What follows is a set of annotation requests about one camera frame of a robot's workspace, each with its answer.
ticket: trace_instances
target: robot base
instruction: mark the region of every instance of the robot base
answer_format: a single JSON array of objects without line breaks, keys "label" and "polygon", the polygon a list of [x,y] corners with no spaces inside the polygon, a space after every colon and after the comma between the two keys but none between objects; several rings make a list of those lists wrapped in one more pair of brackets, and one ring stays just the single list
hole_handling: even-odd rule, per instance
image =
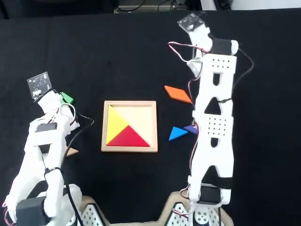
[{"label": "robot base", "polygon": [[[174,214],[172,209],[186,211],[189,210],[189,201],[180,196],[180,192],[172,192],[165,204],[165,207],[161,213],[161,216],[157,221],[150,222],[135,222],[135,223],[119,223],[110,224],[105,218],[104,214],[101,212],[96,202],[89,196],[82,197],[82,203],[80,205],[80,210],[83,213],[82,219],[85,226],[188,226],[188,221],[184,217]],[[218,214],[217,210],[204,208],[208,212],[205,216],[200,214],[194,217],[194,225],[204,225],[204,226],[218,226]],[[200,211],[196,210],[194,214],[199,214]],[[234,226],[231,217],[221,208],[221,218],[222,225],[224,226]]]}]

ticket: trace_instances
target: black cloth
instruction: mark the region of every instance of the black cloth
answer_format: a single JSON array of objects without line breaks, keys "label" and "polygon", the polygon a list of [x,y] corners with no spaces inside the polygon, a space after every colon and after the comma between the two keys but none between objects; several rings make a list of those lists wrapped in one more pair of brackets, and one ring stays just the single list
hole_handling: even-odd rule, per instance
[{"label": "black cloth", "polygon": [[[0,21],[0,199],[20,169],[29,122],[42,115],[26,79],[48,71],[53,87],[95,119],[74,144],[80,153],[65,161],[68,182],[92,196],[110,222],[157,220],[169,194],[187,185],[196,139],[189,134],[168,142],[173,126],[191,123],[192,106],[164,90],[186,89],[193,76],[166,45],[190,42],[177,25],[187,14]],[[218,11],[202,18],[215,37],[238,40],[255,63],[234,91],[234,178],[224,208],[235,225],[300,225],[301,9]],[[191,49],[180,50],[191,57]],[[237,56],[235,80],[250,67]],[[194,97],[197,90],[193,84]],[[102,153],[104,100],[156,100],[158,153]]]}]

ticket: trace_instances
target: perforated plate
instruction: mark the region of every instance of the perforated plate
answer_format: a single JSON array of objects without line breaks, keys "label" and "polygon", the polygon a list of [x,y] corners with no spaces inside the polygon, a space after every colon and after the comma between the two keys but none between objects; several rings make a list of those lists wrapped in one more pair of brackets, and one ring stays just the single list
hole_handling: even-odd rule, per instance
[{"label": "perforated plate", "polygon": [[219,226],[219,223],[218,214],[212,208],[202,207],[200,205],[194,212],[194,226]]},{"label": "perforated plate", "polygon": [[222,138],[232,136],[233,117],[222,117],[216,114],[204,114],[202,132],[210,137]]},{"label": "perforated plate", "polygon": [[[188,213],[184,205],[180,202],[174,205],[174,209],[179,211],[180,213]],[[178,214],[175,214],[171,211],[165,225],[166,226],[188,226],[188,219],[179,216]]]},{"label": "perforated plate", "polygon": [[81,217],[84,226],[105,226],[103,219],[94,204],[88,204]]},{"label": "perforated plate", "polygon": [[[180,213],[188,213],[184,205],[180,202],[175,203],[174,209]],[[218,214],[212,208],[204,207],[199,205],[196,211],[193,213],[193,225],[194,226],[219,226]],[[165,226],[188,226],[188,219],[181,217],[172,211],[169,214]]]},{"label": "perforated plate", "polygon": [[206,54],[203,62],[212,67],[214,73],[235,74],[236,59],[236,56]]}]

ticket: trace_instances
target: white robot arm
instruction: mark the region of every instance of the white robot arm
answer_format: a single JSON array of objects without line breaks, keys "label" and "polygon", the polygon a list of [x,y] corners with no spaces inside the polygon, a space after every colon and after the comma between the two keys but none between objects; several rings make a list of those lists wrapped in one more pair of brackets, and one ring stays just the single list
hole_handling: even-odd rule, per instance
[{"label": "white robot arm", "polygon": [[[217,208],[230,202],[233,174],[232,150],[232,106],[233,76],[236,70],[238,43],[235,40],[210,38],[210,29],[195,14],[178,22],[190,36],[197,49],[195,57],[187,62],[196,78],[199,78],[199,92],[192,116],[198,126],[198,145],[191,161],[191,175],[188,177],[188,196],[193,212],[199,205]],[[219,76],[214,84],[214,76]],[[221,114],[206,114],[210,100],[216,98]],[[211,140],[217,139],[212,146]],[[217,172],[215,184],[204,184],[203,178],[209,167]]]},{"label": "white robot arm", "polygon": [[[64,226],[68,222],[74,223],[75,212],[65,194],[63,176],[60,170],[54,169],[59,169],[63,163],[66,154],[65,137],[79,127],[79,123],[76,122],[74,107],[64,103],[59,93],[53,89],[40,93],[40,98],[35,99],[45,115],[30,123],[22,166],[3,206],[7,207],[12,221],[19,226]],[[47,146],[44,153],[42,146]],[[28,199],[30,192],[43,180],[48,184],[47,191]],[[78,209],[81,190],[76,185],[70,185],[70,193]]]}]

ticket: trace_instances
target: mounting holes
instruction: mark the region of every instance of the mounting holes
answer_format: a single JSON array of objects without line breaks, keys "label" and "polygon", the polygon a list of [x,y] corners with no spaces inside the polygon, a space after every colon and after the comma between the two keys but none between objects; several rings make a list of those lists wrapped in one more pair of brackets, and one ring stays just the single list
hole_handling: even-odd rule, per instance
[{"label": "mounting holes", "polygon": [[217,86],[220,84],[220,74],[219,73],[214,73],[213,74],[213,84]]},{"label": "mounting holes", "polygon": [[216,147],[218,144],[218,138],[211,138],[211,147]]}]

